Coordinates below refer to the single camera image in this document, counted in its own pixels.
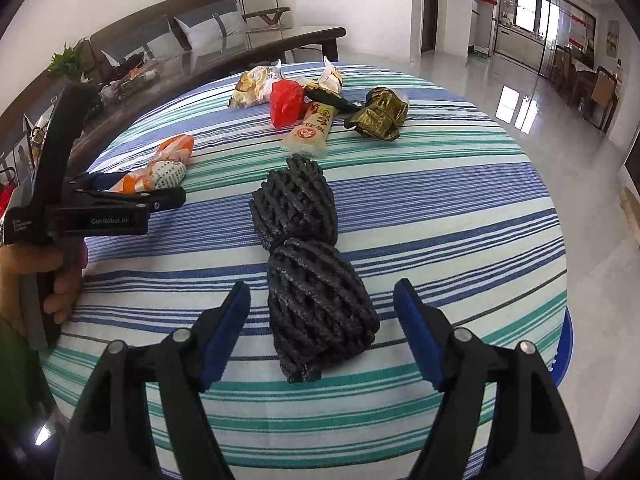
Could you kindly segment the orange white snack wrapper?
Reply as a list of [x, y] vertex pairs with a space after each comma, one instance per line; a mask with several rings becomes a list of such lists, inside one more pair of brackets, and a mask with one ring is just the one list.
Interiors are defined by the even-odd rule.
[[186, 163], [191, 158], [193, 147], [194, 137], [188, 134], [166, 139], [144, 168], [127, 172], [108, 192], [134, 194], [178, 188], [186, 176]]

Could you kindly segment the yellow white snack bag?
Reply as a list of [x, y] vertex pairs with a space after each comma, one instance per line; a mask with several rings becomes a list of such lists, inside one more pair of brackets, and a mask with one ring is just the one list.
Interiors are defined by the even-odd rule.
[[231, 93], [228, 107], [247, 108], [267, 103], [273, 84], [281, 79], [281, 61], [255, 66], [242, 73]]

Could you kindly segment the small red plastic wrapper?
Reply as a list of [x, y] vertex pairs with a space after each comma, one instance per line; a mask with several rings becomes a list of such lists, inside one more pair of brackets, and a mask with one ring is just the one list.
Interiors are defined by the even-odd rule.
[[295, 80], [280, 79], [272, 85], [269, 102], [273, 128], [294, 125], [305, 108], [304, 87]]

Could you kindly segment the dark green wrapper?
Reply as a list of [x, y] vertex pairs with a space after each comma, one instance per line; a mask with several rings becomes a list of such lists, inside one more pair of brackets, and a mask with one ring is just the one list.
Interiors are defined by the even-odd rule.
[[338, 92], [324, 88], [316, 82], [306, 84], [304, 93], [312, 102], [332, 106], [341, 113], [356, 113], [364, 107], [363, 102], [349, 101], [343, 98]]

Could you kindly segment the black foam net sleeve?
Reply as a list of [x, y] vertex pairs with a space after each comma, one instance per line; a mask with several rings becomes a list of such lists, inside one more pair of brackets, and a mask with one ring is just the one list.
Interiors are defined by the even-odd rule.
[[252, 194], [267, 263], [269, 326], [289, 382], [315, 382], [374, 343], [380, 320], [363, 281], [336, 248], [334, 195], [321, 167], [295, 154]]

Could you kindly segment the olive gold wrapper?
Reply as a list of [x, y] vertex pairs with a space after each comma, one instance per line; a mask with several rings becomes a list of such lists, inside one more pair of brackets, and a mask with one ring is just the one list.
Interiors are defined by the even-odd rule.
[[402, 94], [386, 87], [368, 92], [364, 107], [344, 121], [347, 130], [355, 130], [364, 138], [393, 142], [400, 137], [409, 110], [409, 101]]

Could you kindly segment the blue plastic waste basket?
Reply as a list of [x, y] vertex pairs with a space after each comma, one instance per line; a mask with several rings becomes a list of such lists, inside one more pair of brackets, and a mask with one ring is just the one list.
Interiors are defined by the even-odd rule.
[[558, 348], [556, 348], [555, 356], [550, 367], [551, 378], [557, 387], [561, 385], [561, 382], [563, 381], [568, 368], [570, 367], [573, 348], [574, 324], [572, 316], [570, 315], [570, 309], [566, 309]]

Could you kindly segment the dark wooden coffee table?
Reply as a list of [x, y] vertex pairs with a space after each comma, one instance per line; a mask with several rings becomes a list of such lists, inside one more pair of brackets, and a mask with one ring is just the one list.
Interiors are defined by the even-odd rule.
[[319, 46], [323, 56], [336, 62], [337, 40], [345, 35], [344, 27], [326, 25], [249, 32], [231, 48], [217, 52], [191, 50], [162, 61], [154, 80], [132, 96], [106, 103], [104, 110], [86, 121], [84, 134], [70, 151], [67, 172], [77, 174], [87, 169], [119, 133], [143, 114], [202, 84], [258, 64], [284, 60], [286, 52], [306, 46]]

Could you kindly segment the clear snack tray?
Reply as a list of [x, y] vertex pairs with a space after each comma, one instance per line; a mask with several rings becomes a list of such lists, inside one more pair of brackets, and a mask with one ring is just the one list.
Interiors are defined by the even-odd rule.
[[143, 89], [151, 87], [160, 80], [166, 60], [156, 58], [155, 60], [139, 64], [130, 72], [104, 86], [100, 91], [101, 99], [107, 103], [120, 102], [130, 98]]

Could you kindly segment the grey white cushion left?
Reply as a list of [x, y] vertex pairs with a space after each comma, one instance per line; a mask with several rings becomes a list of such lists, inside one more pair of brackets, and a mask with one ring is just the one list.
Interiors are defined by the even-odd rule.
[[183, 47], [172, 31], [168, 17], [161, 15], [124, 36], [100, 47], [111, 66], [119, 66], [135, 54], [142, 54], [145, 61], [154, 58], [173, 58], [183, 51]]

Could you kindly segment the grey white cushion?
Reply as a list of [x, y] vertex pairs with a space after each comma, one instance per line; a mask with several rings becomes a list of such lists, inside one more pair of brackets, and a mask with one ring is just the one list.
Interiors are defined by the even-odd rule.
[[183, 51], [183, 47], [172, 31], [168, 17], [161, 15], [124, 36], [100, 47], [111, 66], [119, 66], [135, 54], [142, 54], [145, 61], [154, 58], [173, 58]]
[[175, 21], [193, 49], [247, 33], [247, 24], [235, 0], [220, 0], [175, 16]]

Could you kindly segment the dark wooden sofa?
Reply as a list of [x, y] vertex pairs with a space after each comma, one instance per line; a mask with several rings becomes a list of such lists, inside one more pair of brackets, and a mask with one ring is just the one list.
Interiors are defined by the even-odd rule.
[[18, 113], [59, 79], [115, 79], [136, 58], [173, 58], [188, 51], [218, 52], [244, 44], [253, 32], [280, 32], [289, 6], [243, 13], [238, 0], [164, 0], [134, 12], [52, 54], [47, 67], [2, 112]]

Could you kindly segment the striped blue green tablecloth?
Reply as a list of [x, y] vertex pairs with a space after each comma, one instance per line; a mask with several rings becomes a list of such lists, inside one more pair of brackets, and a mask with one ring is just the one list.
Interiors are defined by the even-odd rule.
[[393, 308], [400, 280], [488, 344], [529, 340], [555, 357], [567, 305], [561, 222], [518, 144], [472, 103], [420, 78], [344, 64], [342, 92], [378, 87], [409, 102], [396, 140], [336, 120], [320, 162], [335, 235], [258, 238], [250, 201], [285, 167], [265, 105], [230, 105], [234, 77], [143, 115], [93, 156], [94, 171], [143, 167], [192, 136], [186, 202], [142, 236], [88, 240], [72, 318], [41, 359], [73, 414], [105, 345], [155, 344], [222, 303], [236, 282], [250, 314], [202, 402], [239, 479], [395, 479], [408, 474], [440, 402]]

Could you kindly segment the grey white cushion right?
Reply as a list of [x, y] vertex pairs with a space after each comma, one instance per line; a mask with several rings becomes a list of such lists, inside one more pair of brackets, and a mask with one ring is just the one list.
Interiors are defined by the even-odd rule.
[[247, 24], [235, 0], [220, 0], [175, 16], [175, 21], [193, 49], [247, 33]]

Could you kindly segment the dark entrance door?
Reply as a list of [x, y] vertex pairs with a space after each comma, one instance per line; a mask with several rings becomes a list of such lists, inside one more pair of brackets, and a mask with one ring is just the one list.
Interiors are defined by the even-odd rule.
[[423, 0], [422, 52], [436, 47], [438, 0]]

